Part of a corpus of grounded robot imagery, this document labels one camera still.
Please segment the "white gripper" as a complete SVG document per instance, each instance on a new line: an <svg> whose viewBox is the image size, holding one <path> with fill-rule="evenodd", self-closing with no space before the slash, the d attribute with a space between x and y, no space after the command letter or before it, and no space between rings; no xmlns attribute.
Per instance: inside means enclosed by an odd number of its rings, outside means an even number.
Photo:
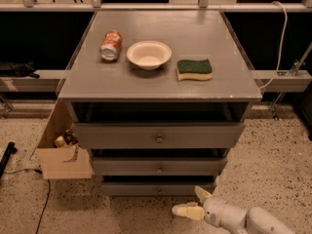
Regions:
<svg viewBox="0 0 312 234"><path fill-rule="evenodd" d="M190 202L173 206L173 214L193 220L204 219L212 226L224 226L227 201L220 197L211 197L212 194L200 186L195 186L194 191L204 209L196 202Z"/></svg>

